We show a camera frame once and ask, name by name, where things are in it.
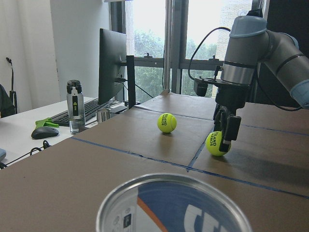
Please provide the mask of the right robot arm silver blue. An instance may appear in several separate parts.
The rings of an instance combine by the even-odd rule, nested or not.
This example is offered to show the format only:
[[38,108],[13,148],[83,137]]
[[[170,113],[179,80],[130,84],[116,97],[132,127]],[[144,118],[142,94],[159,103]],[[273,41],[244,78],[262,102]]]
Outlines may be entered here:
[[229,34],[218,86],[214,114],[215,130],[221,132],[217,146],[227,152],[237,139],[243,108],[258,63],[264,63],[302,107],[309,107],[309,59],[297,48],[294,37],[267,30],[267,21],[257,16],[238,16]]

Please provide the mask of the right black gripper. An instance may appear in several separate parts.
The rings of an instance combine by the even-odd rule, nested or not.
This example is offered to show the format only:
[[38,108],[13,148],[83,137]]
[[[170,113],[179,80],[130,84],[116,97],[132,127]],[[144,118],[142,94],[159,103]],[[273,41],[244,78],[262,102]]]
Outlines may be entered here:
[[227,115],[226,110],[235,111],[243,108],[248,97],[250,86],[220,84],[216,94],[217,102],[213,121],[213,131],[221,131],[221,142],[219,146],[220,152],[228,152],[231,141],[235,141],[238,136],[241,117],[235,115]]

